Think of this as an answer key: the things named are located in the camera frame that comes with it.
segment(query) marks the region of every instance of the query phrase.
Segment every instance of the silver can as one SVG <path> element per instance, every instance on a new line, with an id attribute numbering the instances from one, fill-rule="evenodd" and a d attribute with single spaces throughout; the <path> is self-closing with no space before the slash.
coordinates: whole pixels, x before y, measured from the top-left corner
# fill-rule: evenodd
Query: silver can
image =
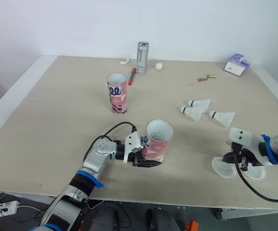
<path id="1" fill-rule="evenodd" d="M 138 74 L 145 74 L 146 72 L 148 48 L 149 48 L 148 42 L 138 43 L 137 69 L 136 69 L 136 72 Z"/>

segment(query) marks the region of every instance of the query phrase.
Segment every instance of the tissue box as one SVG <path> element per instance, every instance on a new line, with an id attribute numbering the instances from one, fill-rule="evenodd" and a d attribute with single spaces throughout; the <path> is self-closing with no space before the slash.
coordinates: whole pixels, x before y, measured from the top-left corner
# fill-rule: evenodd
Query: tissue box
<path id="1" fill-rule="evenodd" d="M 226 63 L 224 70 L 236 76 L 241 76 L 249 67 L 244 55 L 235 54 Z"/>

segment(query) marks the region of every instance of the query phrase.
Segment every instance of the red marker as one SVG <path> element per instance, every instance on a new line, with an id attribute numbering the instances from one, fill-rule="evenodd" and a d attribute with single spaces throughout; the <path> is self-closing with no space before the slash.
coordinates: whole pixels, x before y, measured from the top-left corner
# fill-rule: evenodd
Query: red marker
<path id="1" fill-rule="evenodd" d="M 131 85 L 131 84 L 132 84 L 132 81 L 133 81 L 133 78 L 134 78 L 135 71 L 136 71 L 136 69 L 135 69 L 135 68 L 133 68 L 133 69 L 132 69 L 132 71 L 131 71 L 131 76 L 130 76 L 130 79 L 129 79 L 129 83 L 128 83 L 128 85 Z"/>

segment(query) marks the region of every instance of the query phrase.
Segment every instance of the white table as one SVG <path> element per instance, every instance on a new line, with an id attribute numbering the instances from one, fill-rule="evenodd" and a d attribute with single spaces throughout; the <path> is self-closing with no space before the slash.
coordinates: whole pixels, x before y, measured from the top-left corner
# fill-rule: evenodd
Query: white table
<path id="1" fill-rule="evenodd" d="M 130 121 L 141 133 L 154 118 L 174 128 L 165 162 L 137 168 L 112 161 L 101 177 L 105 188 L 91 198 L 229 208 L 272 208 L 240 179 L 224 179 L 211 167 L 215 156 L 230 151 L 229 129 L 207 115 L 196 123 L 179 112 L 190 99 L 211 98 L 210 110 L 234 111 L 232 127 L 260 135 L 278 134 L 278 84 L 260 67 L 236 77 L 221 63 L 149 61 L 147 74 L 136 75 L 128 87 L 128 110 L 110 111 L 106 76 L 130 75 L 135 61 L 42 56 L 0 100 L 0 191 L 57 195 L 79 168 L 92 140 L 121 121 Z M 217 79 L 197 82 L 198 77 Z M 130 128 L 112 136 L 123 139 Z M 249 182 L 262 194 L 278 198 L 278 166 L 266 169 L 266 178 Z"/>

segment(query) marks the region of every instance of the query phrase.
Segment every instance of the patterned cup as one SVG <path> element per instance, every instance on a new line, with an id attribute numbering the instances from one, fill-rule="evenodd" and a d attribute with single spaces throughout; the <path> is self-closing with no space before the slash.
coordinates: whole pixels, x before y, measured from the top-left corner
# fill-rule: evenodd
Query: patterned cup
<path id="1" fill-rule="evenodd" d="M 112 73 L 106 78 L 112 111 L 123 114 L 127 110 L 127 78 L 122 73 Z"/>
<path id="2" fill-rule="evenodd" d="M 169 122 L 162 119 L 149 121 L 144 135 L 143 159 L 163 162 L 172 136 L 173 127 Z"/>

